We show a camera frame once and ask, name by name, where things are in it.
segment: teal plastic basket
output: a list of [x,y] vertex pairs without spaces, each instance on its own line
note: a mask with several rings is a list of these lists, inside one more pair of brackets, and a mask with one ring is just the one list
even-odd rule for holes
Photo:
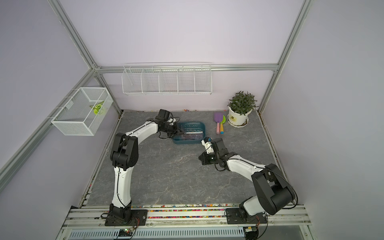
[[175,144],[201,144],[205,138],[205,124],[202,122],[178,122],[177,125],[184,134],[173,137]]

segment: black mounting plate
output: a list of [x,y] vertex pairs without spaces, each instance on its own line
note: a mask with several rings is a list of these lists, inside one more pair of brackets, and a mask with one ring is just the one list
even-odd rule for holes
[[105,220],[105,226],[136,226],[137,222],[134,219],[135,217],[140,220],[139,226],[144,226],[147,220],[147,212],[148,210],[146,209],[131,210],[132,220],[128,223],[108,214],[108,217]]
[[[256,216],[259,217],[260,223],[266,223],[266,217],[263,217],[264,213],[258,213]],[[244,222],[240,216],[239,208],[227,209],[227,224],[257,224],[259,220],[257,217],[252,216],[252,220],[247,219],[247,222]]]

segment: robotic arm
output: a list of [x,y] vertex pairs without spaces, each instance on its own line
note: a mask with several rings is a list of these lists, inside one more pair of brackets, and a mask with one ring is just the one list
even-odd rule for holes
[[250,219],[258,213],[276,214],[288,203],[297,199],[296,192],[282,177],[280,169],[275,164],[261,165],[242,158],[234,152],[228,152],[223,139],[212,140],[206,137],[202,140],[205,151],[199,156],[203,165],[215,164],[222,167],[218,171],[232,171],[248,178],[253,182],[256,196],[246,199],[239,205],[241,219]]
[[[138,145],[157,132],[167,134],[167,137],[161,138],[172,138],[183,134],[172,113],[163,109],[154,119],[148,119],[135,130],[125,134],[116,134],[110,155],[115,171],[115,187],[112,204],[109,206],[105,222],[106,226],[136,225],[136,223],[132,223],[135,218],[140,219],[138,225],[145,224],[147,210],[131,211],[131,177],[132,170],[139,158]],[[203,165],[215,164],[217,170],[217,165],[219,165],[222,170],[218,171],[237,172],[253,182],[257,196],[243,201],[237,209],[238,212],[234,213],[244,219],[244,222],[249,223],[247,219],[262,212],[274,215],[288,203],[297,199],[295,191],[282,177],[282,173],[276,165],[256,164],[242,158],[237,153],[228,152],[221,138],[212,140],[206,137],[202,140],[202,144],[205,146],[205,151],[199,156],[199,160]]]
[[167,137],[161,138],[182,134],[172,113],[164,109],[161,109],[154,119],[148,119],[135,130],[116,134],[110,155],[115,171],[115,187],[106,226],[129,225],[135,217],[131,212],[130,188],[132,170],[139,158],[138,146],[144,139],[157,132],[167,133]]

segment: white flower pot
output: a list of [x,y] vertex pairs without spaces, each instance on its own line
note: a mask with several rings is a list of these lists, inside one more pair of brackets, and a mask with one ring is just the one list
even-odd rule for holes
[[252,109],[251,109],[245,115],[240,115],[232,111],[230,106],[228,106],[228,108],[229,108],[228,121],[235,126],[242,126],[245,123],[245,120],[247,119],[248,114],[252,112]]

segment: white wire basket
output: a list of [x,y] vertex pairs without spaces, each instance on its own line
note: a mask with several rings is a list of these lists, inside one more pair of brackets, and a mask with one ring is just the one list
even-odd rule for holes
[[51,123],[64,135],[94,136],[112,103],[106,88],[79,88]]
[[211,94],[211,65],[126,66],[121,77],[127,95]]

